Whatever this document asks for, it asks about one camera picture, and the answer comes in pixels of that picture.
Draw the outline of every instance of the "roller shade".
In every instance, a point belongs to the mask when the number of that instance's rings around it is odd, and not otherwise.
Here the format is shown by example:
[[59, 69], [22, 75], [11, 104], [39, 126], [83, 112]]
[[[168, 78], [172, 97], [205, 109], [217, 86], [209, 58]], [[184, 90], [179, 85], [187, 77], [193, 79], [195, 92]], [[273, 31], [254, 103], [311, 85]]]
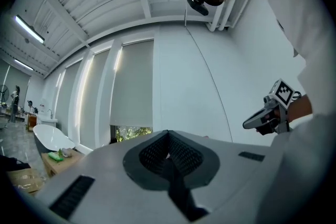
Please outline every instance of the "roller shade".
[[[18, 106], [24, 107], [29, 80], [29, 75], [23, 73], [13, 66], [10, 66], [5, 85], [8, 87], [9, 95], [11, 95], [13, 91], [15, 91], [15, 86], [20, 87]], [[7, 104], [11, 104], [12, 100], [12, 97], [9, 96]]]
[[122, 48], [111, 104], [111, 125], [152, 127], [153, 41]]
[[75, 63], [66, 69], [64, 78], [59, 89], [55, 117], [58, 119], [57, 127], [67, 136], [68, 135], [68, 115], [69, 103], [73, 83], [79, 69], [80, 62]]
[[93, 122], [96, 114], [99, 83], [109, 52], [110, 50], [107, 50], [93, 57], [84, 86], [80, 115], [80, 143], [90, 149], [96, 148]]

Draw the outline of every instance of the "green object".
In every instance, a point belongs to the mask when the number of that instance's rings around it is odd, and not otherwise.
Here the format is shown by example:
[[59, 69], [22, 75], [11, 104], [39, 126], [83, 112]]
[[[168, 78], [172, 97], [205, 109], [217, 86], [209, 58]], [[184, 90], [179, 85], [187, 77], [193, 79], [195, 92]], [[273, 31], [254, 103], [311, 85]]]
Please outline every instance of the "green object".
[[56, 160], [57, 162], [63, 161], [63, 158], [61, 158], [58, 154], [56, 154], [55, 152], [49, 152], [48, 156], [54, 160]]

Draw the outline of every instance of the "green foliage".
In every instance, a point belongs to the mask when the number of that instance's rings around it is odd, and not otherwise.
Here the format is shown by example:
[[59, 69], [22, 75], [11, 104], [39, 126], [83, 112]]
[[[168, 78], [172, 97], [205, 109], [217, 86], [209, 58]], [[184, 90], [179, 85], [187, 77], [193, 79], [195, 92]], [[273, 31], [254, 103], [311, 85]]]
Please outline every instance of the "green foliage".
[[126, 127], [116, 126], [115, 137], [118, 142], [135, 138], [140, 135], [146, 135], [152, 133], [153, 130], [150, 127]]

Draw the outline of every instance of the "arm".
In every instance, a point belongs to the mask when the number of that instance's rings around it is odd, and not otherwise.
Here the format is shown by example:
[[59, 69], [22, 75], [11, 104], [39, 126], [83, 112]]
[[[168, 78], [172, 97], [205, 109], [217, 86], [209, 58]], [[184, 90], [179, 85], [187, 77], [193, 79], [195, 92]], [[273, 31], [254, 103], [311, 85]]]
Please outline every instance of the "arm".
[[305, 94], [301, 98], [295, 100], [288, 108], [288, 121], [292, 122], [303, 116], [313, 113], [308, 96]]

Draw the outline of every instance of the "cardboard box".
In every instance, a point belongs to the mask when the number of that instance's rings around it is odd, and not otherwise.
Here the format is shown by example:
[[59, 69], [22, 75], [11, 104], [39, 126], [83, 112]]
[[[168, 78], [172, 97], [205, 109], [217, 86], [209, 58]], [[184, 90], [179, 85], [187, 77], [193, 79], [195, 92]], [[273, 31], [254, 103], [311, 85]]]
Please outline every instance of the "cardboard box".
[[7, 175], [13, 186], [32, 195], [37, 193], [44, 184], [38, 171], [33, 168], [7, 172]]
[[50, 158], [48, 156], [48, 153], [42, 153], [42, 161], [44, 163], [44, 167], [47, 171], [47, 174], [49, 177], [52, 177], [54, 175], [57, 175], [64, 171], [65, 169], [69, 168], [71, 165], [79, 161], [80, 159], [83, 158], [83, 154], [70, 150], [72, 157], [69, 158], [63, 158], [63, 161], [57, 162], [56, 160]]

